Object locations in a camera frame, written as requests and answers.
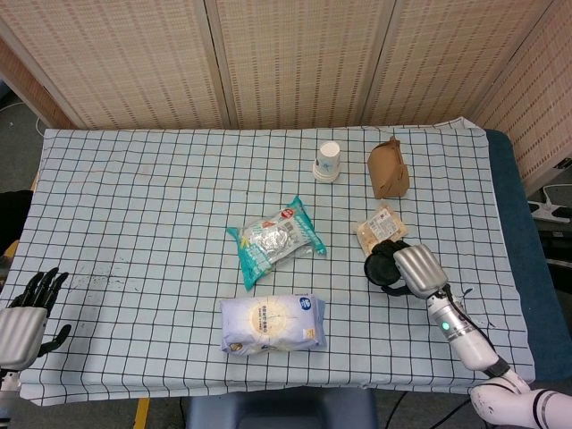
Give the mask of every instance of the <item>black grid line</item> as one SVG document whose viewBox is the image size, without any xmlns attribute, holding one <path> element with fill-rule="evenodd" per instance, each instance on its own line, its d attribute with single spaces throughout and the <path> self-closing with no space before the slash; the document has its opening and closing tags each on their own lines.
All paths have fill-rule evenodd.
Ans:
<svg viewBox="0 0 572 429">
<path fill-rule="evenodd" d="M 291 385 L 467 391 L 481 375 L 451 355 L 425 303 L 369 285 L 353 234 L 379 206 L 366 159 L 395 135 L 411 189 L 388 204 L 440 259 L 467 311 L 527 380 L 534 361 L 504 247 L 480 129 L 49 131 L 38 191 L 0 297 L 38 270 L 70 271 L 46 327 L 71 340 L 22 374 L 40 404 Z M 323 140 L 341 145 L 333 184 L 311 173 Z M 226 226 L 273 215 L 299 194 L 328 256 L 279 263 L 241 284 Z M 326 301 L 326 349 L 230 357 L 219 299 L 312 292 Z"/>
</svg>

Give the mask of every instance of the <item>silver robotic hand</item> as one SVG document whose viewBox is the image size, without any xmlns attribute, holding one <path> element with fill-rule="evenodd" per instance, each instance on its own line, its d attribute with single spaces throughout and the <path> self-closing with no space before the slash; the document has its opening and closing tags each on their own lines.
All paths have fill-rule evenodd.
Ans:
<svg viewBox="0 0 572 429">
<path fill-rule="evenodd" d="M 18 373 L 59 348 L 70 334 L 72 326 L 67 324 L 53 340 L 42 344 L 47 318 L 68 277 L 57 273 L 57 268 L 37 273 L 24 292 L 0 310 L 0 428 L 8 426 L 10 404 L 19 397 Z"/>
<path fill-rule="evenodd" d="M 411 292 L 426 299 L 429 318 L 463 365 L 489 376 L 490 380 L 471 391 L 473 407 L 483 420 L 542 429 L 571 427 L 572 398 L 555 391 L 530 390 L 452 296 L 445 272 L 426 246 L 404 248 L 393 258 Z"/>
</svg>

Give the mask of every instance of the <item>paper cup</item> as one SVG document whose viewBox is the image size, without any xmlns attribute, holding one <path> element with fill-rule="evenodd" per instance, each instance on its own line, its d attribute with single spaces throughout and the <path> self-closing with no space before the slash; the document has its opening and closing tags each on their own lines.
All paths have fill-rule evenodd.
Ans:
<svg viewBox="0 0 572 429">
<path fill-rule="evenodd" d="M 312 173 L 317 181 L 330 183 L 340 174 L 340 145 L 333 140 L 322 143 Z"/>
</svg>

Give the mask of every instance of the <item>snack package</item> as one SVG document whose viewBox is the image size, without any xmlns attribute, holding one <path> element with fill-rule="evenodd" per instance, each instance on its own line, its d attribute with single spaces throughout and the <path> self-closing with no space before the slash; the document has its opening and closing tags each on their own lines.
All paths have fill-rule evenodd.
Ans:
<svg viewBox="0 0 572 429">
<path fill-rule="evenodd" d="M 251 355 L 325 345 L 325 303 L 313 295 L 275 295 L 221 301 L 221 350 Z"/>
<path fill-rule="evenodd" d="M 240 269 L 247 290 L 269 273 L 277 261 L 306 244 L 311 244 L 319 255 L 326 253 L 299 197 L 273 217 L 226 231 L 234 237 L 239 248 Z"/>
<path fill-rule="evenodd" d="M 381 204 L 374 217 L 356 228 L 357 240 L 367 257 L 376 244 L 384 240 L 400 240 L 407 233 L 407 227 L 386 204 Z"/>
</svg>

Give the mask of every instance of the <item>red logo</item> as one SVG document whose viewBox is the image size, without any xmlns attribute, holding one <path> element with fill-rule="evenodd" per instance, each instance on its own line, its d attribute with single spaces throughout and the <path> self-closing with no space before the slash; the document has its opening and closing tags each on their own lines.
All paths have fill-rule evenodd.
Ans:
<svg viewBox="0 0 572 429">
<path fill-rule="evenodd" d="M 294 215 L 294 210 L 291 208 L 286 208 L 282 210 L 282 217 L 284 219 L 290 219 Z"/>
</svg>

